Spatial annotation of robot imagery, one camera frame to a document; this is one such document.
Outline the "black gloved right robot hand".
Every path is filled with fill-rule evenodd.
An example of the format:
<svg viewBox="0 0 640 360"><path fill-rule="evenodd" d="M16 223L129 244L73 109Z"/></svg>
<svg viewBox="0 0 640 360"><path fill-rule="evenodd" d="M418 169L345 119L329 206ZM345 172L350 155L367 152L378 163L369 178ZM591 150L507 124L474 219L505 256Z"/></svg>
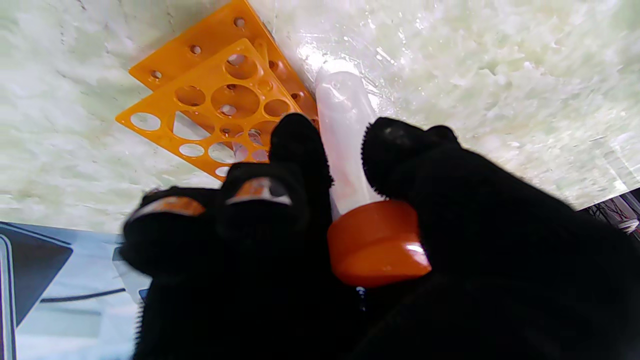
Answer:
<svg viewBox="0 0 640 360"><path fill-rule="evenodd" d="M147 193L119 255L151 277L135 360L637 360L639 241L461 146L379 117L365 176L416 210L432 270L361 297L330 266L318 129L284 116L268 163Z"/></svg>

